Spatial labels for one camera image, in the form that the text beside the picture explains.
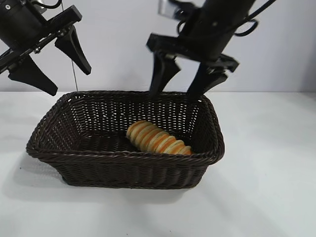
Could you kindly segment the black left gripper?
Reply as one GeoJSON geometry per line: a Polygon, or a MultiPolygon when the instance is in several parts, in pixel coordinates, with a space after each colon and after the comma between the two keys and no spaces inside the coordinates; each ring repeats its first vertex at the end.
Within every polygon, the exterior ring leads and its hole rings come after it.
{"type": "Polygon", "coordinates": [[[51,41],[66,54],[86,75],[92,67],[81,48],[74,23],[82,15],[71,5],[49,20],[41,9],[48,5],[32,0],[2,0],[0,2],[0,39],[8,50],[0,56],[0,70],[9,71],[8,77],[17,82],[31,85],[51,96],[58,87],[36,65],[29,56],[39,53],[51,41]]]}

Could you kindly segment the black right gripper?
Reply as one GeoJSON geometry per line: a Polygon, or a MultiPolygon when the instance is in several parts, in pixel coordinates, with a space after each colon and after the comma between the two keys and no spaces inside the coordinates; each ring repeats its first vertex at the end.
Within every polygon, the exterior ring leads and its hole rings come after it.
{"type": "Polygon", "coordinates": [[[160,0],[158,14],[177,20],[177,36],[151,33],[147,48],[154,55],[151,97],[159,95],[181,71],[176,57],[200,62],[188,97],[200,97],[225,82],[225,70],[234,72],[238,62],[222,52],[240,25],[249,21],[252,0],[207,0],[201,7],[192,2],[160,0]]]}

